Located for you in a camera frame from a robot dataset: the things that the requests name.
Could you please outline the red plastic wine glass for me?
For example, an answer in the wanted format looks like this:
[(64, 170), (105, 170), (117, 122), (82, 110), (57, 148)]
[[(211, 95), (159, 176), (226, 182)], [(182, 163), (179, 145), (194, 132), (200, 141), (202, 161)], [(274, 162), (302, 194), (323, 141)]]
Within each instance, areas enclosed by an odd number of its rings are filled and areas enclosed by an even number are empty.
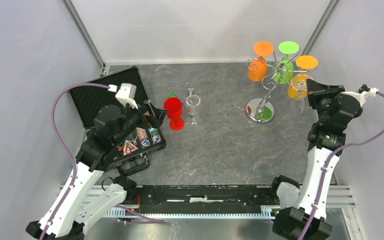
[(173, 131), (180, 131), (184, 128), (185, 122), (182, 119), (183, 104), (177, 97), (169, 97), (163, 104), (163, 108), (167, 110), (167, 117), (170, 119), (169, 127)]

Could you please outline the clear wine glass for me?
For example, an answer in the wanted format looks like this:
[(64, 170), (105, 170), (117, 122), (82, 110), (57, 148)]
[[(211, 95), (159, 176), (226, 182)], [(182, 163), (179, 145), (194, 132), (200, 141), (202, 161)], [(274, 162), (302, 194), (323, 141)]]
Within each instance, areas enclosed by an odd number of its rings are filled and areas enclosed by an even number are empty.
[(289, 111), (293, 116), (300, 116), (303, 113), (308, 95), (307, 80), (312, 79), (309, 74), (303, 72), (298, 73), (292, 78), (287, 94), (291, 99)]
[(187, 113), (190, 115), (189, 123), (196, 126), (200, 122), (201, 98), (192, 94), (186, 98)]

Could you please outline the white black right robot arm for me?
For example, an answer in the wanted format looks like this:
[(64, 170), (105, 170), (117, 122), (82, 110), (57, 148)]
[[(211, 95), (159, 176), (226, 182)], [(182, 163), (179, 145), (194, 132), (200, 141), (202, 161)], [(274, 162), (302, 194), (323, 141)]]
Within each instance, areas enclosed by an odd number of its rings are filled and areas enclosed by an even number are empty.
[(361, 95), (342, 85), (307, 79), (309, 106), (318, 120), (307, 140), (307, 169), (303, 184), (280, 175), (269, 189), (269, 199), (280, 205), (272, 231), (287, 240), (325, 240), (332, 226), (326, 223), (326, 202), (333, 171), (345, 146), (345, 129), (362, 112)]

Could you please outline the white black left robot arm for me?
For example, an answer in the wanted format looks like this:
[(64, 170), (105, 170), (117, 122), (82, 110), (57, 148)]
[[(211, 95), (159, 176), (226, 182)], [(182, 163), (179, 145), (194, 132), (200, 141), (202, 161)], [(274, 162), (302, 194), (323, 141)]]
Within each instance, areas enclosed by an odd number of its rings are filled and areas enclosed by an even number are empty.
[(82, 240), (110, 209), (122, 202), (133, 203), (137, 198), (136, 183), (118, 176), (104, 193), (82, 205), (95, 182), (118, 156), (118, 146), (137, 128), (147, 128), (150, 117), (161, 124), (167, 113), (148, 100), (137, 108), (129, 104), (103, 106), (73, 157), (73, 169), (57, 199), (40, 220), (27, 225), (26, 232), (37, 240)]

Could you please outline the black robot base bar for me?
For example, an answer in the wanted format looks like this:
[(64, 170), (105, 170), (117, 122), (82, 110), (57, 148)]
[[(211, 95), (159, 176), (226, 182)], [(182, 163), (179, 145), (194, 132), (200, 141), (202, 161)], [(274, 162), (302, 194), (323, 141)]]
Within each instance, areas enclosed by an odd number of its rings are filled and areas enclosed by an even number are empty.
[(142, 185), (127, 194), (124, 205), (142, 214), (257, 214), (277, 206), (270, 185)]

